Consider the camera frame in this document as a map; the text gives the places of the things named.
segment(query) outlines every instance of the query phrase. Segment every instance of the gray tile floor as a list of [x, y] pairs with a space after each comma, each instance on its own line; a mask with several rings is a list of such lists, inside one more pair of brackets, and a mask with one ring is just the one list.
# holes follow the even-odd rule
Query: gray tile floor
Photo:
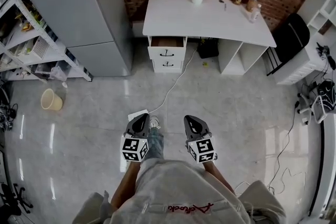
[[[189, 59], [194, 44], [188, 44]], [[124, 78], [70, 79], [68, 89], [57, 81], [14, 83], [18, 116], [6, 132], [6, 157], [12, 183], [26, 188], [34, 204], [35, 223], [71, 223], [93, 191], [113, 195], [123, 174], [119, 144], [127, 115], [153, 110], [174, 84], [177, 74], [155, 74], [146, 46], [138, 46], [133, 75]], [[39, 99], [53, 88], [65, 100], [59, 112], [43, 111]], [[187, 72], [156, 111], [165, 137], [165, 157], [192, 162], [184, 143], [183, 117], [205, 120], [217, 140], [216, 165], [235, 188], [257, 179], [268, 184], [277, 169], [276, 157], [287, 142], [297, 88], [277, 86], [265, 75], [260, 59], [242, 77], [222, 76], [218, 62], [196, 53]], [[319, 127], [301, 124], [296, 116], [290, 144], [280, 158], [272, 186], [289, 221], [308, 210], [317, 181]], [[237, 192], [241, 193], [246, 185]]]

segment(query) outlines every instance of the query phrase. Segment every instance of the desk drawer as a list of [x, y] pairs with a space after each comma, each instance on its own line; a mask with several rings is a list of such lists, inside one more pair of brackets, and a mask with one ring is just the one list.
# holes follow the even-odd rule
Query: desk drawer
[[184, 60], [186, 37], [149, 37], [148, 52], [152, 60]]
[[184, 60], [185, 48], [148, 47], [149, 58], [159, 61]]
[[183, 61], [153, 60], [154, 72], [179, 73], [182, 71]]

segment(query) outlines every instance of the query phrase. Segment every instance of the open drawer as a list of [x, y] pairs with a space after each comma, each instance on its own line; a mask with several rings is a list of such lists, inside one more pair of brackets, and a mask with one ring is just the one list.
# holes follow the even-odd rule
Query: open drawer
[[187, 37], [148, 37], [152, 60], [184, 60]]

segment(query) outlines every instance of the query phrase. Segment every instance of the sticker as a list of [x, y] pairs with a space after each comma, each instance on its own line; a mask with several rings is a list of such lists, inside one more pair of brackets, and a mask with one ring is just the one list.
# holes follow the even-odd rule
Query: sticker
[[123, 151], [137, 151], [139, 145], [138, 139], [126, 138], [124, 146], [122, 147]]
[[123, 152], [126, 161], [139, 161], [138, 155], [136, 153]]
[[147, 143], [145, 143], [140, 151], [140, 156], [143, 159], [148, 151]]
[[207, 153], [207, 154], [204, 154], [204, 155], [200, 155], [199, 158], [200, 158], [199, 159], [200, 163], [211, 161], [214, 158], [214, 153], [212, 152], [212, 153]]
[[193, 156], [194, 160], [196, 160], [196, 153], [193, 151], [193, 149], [189, 146], [189, 152]]
[[202, 139], [196, 142], [197, 149], [199, 153], [213, 151], [214, 148], [212, 147], [210, 139]]

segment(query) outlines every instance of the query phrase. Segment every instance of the sneaker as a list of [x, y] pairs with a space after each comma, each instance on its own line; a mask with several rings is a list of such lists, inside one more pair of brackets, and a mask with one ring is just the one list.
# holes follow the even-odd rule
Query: sneaker
[[160, 122], [157, 116], [151, 116], [149, 121], [150, 128], [158, 128], [160, 129]]

